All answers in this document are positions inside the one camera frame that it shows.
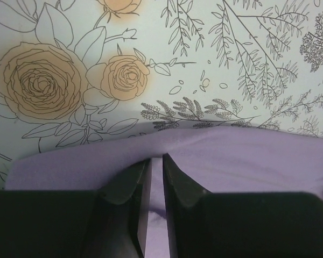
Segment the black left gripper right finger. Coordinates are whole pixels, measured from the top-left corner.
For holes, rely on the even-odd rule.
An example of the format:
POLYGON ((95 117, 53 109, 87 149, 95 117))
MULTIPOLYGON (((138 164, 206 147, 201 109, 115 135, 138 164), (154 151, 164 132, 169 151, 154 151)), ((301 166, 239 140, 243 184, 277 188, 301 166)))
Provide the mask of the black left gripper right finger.
POLYGON ((213 193, 163 155, 171 257, 323 257, 323 200, 306 192, 213 193))

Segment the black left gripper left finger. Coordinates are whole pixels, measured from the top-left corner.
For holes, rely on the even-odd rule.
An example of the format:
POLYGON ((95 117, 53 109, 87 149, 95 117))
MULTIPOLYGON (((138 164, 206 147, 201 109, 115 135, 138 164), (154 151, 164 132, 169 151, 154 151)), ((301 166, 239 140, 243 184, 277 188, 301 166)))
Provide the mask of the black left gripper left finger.
POLYGON ((151 162, 97 190, 0 191, 0 257, 144 257, 151 162))

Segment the lilac purple t shirt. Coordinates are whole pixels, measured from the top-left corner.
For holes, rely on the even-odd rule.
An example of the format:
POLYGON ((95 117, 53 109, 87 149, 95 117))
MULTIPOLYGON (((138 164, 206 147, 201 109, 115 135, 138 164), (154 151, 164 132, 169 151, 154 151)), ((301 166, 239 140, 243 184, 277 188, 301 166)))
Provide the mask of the lilac purple t shirt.
POLYGON ((17 160, 7 190, 97 189, 151 158, 147 257, 169 257, 162 155, 212 192, 305 191, 323 199, 323 139, 238 127, 164 130, 17 160))

